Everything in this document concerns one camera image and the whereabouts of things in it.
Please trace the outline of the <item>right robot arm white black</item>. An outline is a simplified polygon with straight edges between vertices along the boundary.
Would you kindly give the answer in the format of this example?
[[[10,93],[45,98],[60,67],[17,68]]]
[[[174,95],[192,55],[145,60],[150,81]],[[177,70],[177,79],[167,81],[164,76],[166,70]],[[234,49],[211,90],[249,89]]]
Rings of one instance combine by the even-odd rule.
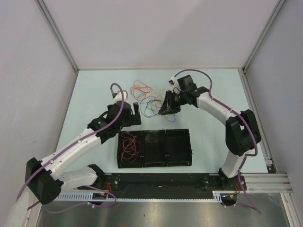
[[[225,126],[225,143],[229,150],[223,166],[218,171],[218,184],[224,190],[231,189],[245,164],[247,157],[258,154],[261,141],[254,113],[229,107],[211,93],[211,88],[197,87],[190,75],[180,79],[172,77],[172,89],[166,91],[160,115],[176,114],[181,106],[193,105],[208,112]]]

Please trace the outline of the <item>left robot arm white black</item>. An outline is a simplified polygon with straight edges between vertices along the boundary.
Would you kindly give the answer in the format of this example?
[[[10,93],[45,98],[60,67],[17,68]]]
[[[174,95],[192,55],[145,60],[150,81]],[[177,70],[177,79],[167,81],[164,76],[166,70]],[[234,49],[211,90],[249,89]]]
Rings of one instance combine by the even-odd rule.
[[[61,191],[87,186],[101,188],[105,183],[105,174],[96,164],[77,171],[68,172],[67,168],[90,150],[115,137],[124,127],[141,123],[138,103],[130,105],[117,101],[108,105],[107,111],[93,119],[64,148],[41,160],[33,157],[27,161],[26,186],[43,205],[56,199]]]

